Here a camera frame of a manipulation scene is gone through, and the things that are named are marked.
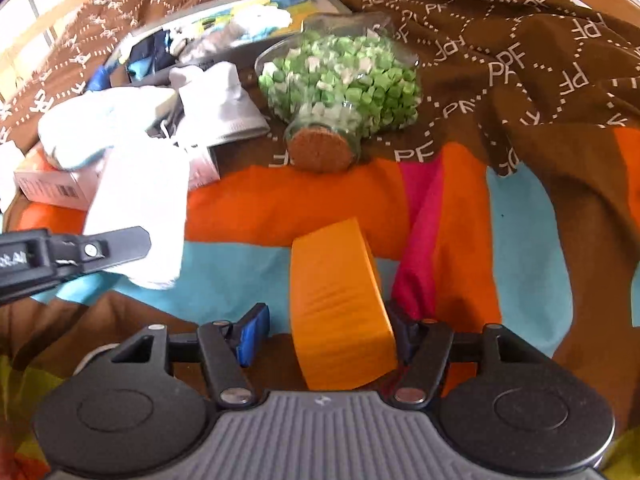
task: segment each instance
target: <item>barcode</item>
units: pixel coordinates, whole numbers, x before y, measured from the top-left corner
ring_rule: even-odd
[[[76,190],[73,189],[71,186],[61,186],[60,184],[56,184],[56,187],[58,188],[58,192],[62,196],[78,198],[78,194],[76,193]]]

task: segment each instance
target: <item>white cloth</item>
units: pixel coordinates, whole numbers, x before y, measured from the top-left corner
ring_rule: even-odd
[[[15,142],[9,140],[0,144],[0,213],[4,213],[14,201],[18,191],[15,185],[14,170],[24,160],[24,155]]]
[[[49,160],[63,170],[74,170],[105,148],[146,132],[176,101],[175,90],[155,86],[87,92],[44,114],[38,122],[38,135]]]
[[[186,68],[170,71],[171,81],[188,81],[178,90],[184,118],[175,140],[179,146],[217,146],[235,140],[260,137],[269,125],[249,94],[242,88],[236,66],[222,61],[201,75]]]
[[[111,150],[82,233],[141,226],[151,249],[109,272],[145,288],[174,285],[182,265],[188,184],[189,157],[171,142],[142,136]]]

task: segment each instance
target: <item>orange sticky note stack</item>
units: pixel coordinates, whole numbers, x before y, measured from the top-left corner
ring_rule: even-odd
[[[294,240],[290,279],[293,344],[311,390],[352,390],[397,367],[380,277],[355,218]]]

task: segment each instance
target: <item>magenta fabric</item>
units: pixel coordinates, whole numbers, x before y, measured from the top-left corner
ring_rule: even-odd
[[[432,162],[403,162],[400,171],[406,191],[411,232],[398,267],[392,297],[413,319],[425,319],[435,316],[436,288],[432,256],[442,209],[442,156],[437,156]]]

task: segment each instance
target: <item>brown blanket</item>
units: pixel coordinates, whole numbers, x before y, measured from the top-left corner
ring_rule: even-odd
[[[4,106],[0,128],[27,150],[37,139],[40,115],[81,91],[127,32],[205,1],[92,0],[43,69]],[[388,12],[398,40],[420,55],[426,98],[418,123],[367,141],[366,159],[428,162],[445,145],[458,143],[502,176],[517,171],[519,161],[526,163],[553,205],[572,291],[571,330],[554,358],[607,397],[619,428],[638,424],[640,329],[632,328],[631,291],[640,260],[640,30],[569,0],[342,1],[353,10]],[[258,99],[255,89],[252,95]],[[218,150],[223,181],[251,165],[286,163],[282,126],[272,126],[269,138]],[[285,210],[271,212],[272,225],[289,217]],[[467,210],[458,215],[468,215],[468,224],[476,218]],[[82,215],[28,207],[22,198],[5,218],[9,229],[40,225],[79,231]],[[407,240],[388,236],[397,236],[401,246]],[[286,246],[283,239],[279,244]],[[208,241],[242,240],[216,234]],[[400,260],[402,254],[376,256]],[[473,300],[471,306],[464,298],[447,301],[449,313],[479,312]],[[444,312],[440,306],[438,312]],[[447,316],[458,328],[476,327],[463,316]],[[21,397],[27,367],[68,377],[86,352],[150,322],[165,322],[174,332],[193,327],[118,292],[104,294],[90,308],[60,298],[2,308],[14,441],[26,438],[33,409]],[[194,380],[189,367],[178,373]],[[259,386],[303,387],[288,335],[270,340],[250,376]]]

